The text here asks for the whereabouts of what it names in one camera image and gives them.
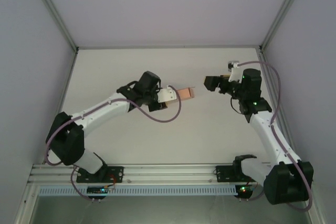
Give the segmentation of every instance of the purple cable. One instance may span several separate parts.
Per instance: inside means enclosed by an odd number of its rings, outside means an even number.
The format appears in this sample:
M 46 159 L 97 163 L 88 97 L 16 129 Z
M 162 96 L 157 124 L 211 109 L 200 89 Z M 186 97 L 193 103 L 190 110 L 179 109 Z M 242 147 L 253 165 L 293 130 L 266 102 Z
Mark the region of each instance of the purple cable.
M 181 112 L 181 107 L 182 107 L 182 101 L 181 101 L 181 97 L 178 93 L 178 91 L 171 85 L 169 85 L 169 87 L 171 87 L 175 93 L 176 93 L 176 96 L 177 96 L 177 99 L 178 99 L 178 111 L 177 113 L 171 118 L 171 119 L 168 119 L 168 120 L 160 120 L 160 119 L 156 119 L 154 117 L 152 117 L 151 115 L 149 115 L 147 112 L 145 112 L 142 108 L 140 108 L 140 106 L 138 106 L 135 102 L 131 101 L 131 100 L 128 100 L 128 99 L 125 99 L 125 98 L 117 98 L 117 99 L 114 99 L 114 100 L 111 100 L 109 102 L 106 102 L 106 103 L 103 103 L 99 106 L 97 106 L 96 108 L 92 109 L 91 111 L 88 111 L 86 113 L 84 113 L 83 117 L 86 117 L 86 116 L 89 116 L 91 115 L 92 113 L 100 110 L 101 108 L 111 104 L 111 103 L 114 103 L 114 102 L 129 102 L 131 103 L 134 107 L 136 107 L 138 110 L 140 110 L 145 116 L 147 116 L 149 119 L 152 119 L 153 121 L 156 121 L 158 123 L 169 123 L 169 122 L 172 122 L 174 121 L 178 115 L 180 114 Z M 78 116 L 76 118 L 73 118 L 69 121 L 67 121 L 66 123 L 62 124 L 57 130 L 54 131 L 54 133 L 50 136 L 49 140 L 47 141 L 47 147 L 46 147 L 46 151 L 44 153 L 44 159 L 46 161 L 46 163 L 50 166 L 57 166 L 59 164 L 61 164 L 62 162 L 58 162 L 58 163 L 52 163 L 50 162 L 49 158 L 48 158 L 48 152 L 49 152 L 49 149 L 50 149 L 50 145 L 51 145 L 51 142 L 53 141 L 53 139 L 55 138 L 55 136 L 62 130 L 64 129 L 66 126 L 68 126 L 69 124 L 73 123 L 74 121 L 78 120 L 78 119 L 81 119 L 82 117 L 81 116 Z
M 80 192 L 80 190 L 77 188 L 77 186 L 75 185 L 75 182 L 73 181 L 73 175 L 74 175 L 74 173 L 76 172 L 76 169 L 77 169 L 77 168 L 78 168 L 78 167 L 77 167 L 76 165 L 74 165 L 74 166 L 73 166 L 72 173 L 71 173 L 71 175 L 70 175 L 70 182 L 71 182 L 73 188 L 74 188 L 75 191 L 79 194 L 79 196 L 81 196 L 82 198 L 84 198 L 84 199 L 86 199 L 86 200 L 88 200 L 88 201 L 92 201 L 92 202 L 94 202 L 94 201 L 99 201 L 98 199 L 90 199 L 88 196 L 82 194 L 82 193 Z
M 294 160 L 294 158 L 288 153 L 288 150 L 285 148 L 285 146 L 283 145 L 283 143 L 281 142 L 280 138 L 278 137 L 275 129 L 274 129 L 274 126 L 273 126 L 273 123 L 274 123 L 274 120 L 275 118 L 277 117 L 277 114 L 279 112 L 279 107 L 280 107 L 280 97 L 281 97 L 281 81 L 280 81 L 280 75 L 278 73 L 278 71 L 275 69 L 275 67 L 273 67 L 270 63 L 267 63 L 267 62 L 264 62 L 264 61 L 248 61 L 248 62 L 244 62 L 244 63 L 240 63 L 238 64 L 238 66 L 244 66 L 244 65 L 247 65 L 247 64 L 253 64 L 253 63 L 258 63 L 258 64 L 262 64 L 262 65 L 266 65 L 267 67 L 271 68 L 274 73 L 276 74 L 277 76 L 277 79 L 278 79 L 278 89 L 279 89 L 279 93 L 278 93 L 278 104 L 277 104 L 277 107 L 275 109 L 275 112 L 271 118 L 271 121 L 270 121 L 270 126 L 271 126 L 271 130 L 273 132 L 273 135 L 275 137 L 275 139 L 277 140 L 278 144 L 280 145 L 281 149 L 287 154 L 288 158 L 290 159 L 290 161 L 294 164 L 295 168 L 298 170 L 302 180 L 303 180 L 303 183 L 307 189 L 307 193 L 308 193 L 308 196 L 309 196 L 309 202 L 308 202 L 308 205 L 307 207 L 305 208 L 299 208 L 299 207 L 296 207 L 296 206 L 293 206 L 292 204 L 288 204 L 291 208 L 299 211 L 299 212 L 306 212 L 308 211 L 311 207 L 312 207 L 312 204 L 313 204 L 313 198 L 312 198 L 312 194 L 311 194 L 311 189 L 309 187 L 309 184 L 308 184 L 308 181 L 306 179 L 306 177 L 304 176 L 302 170 L 300 169 L 299 165 L 296 163 L 296 161 Z

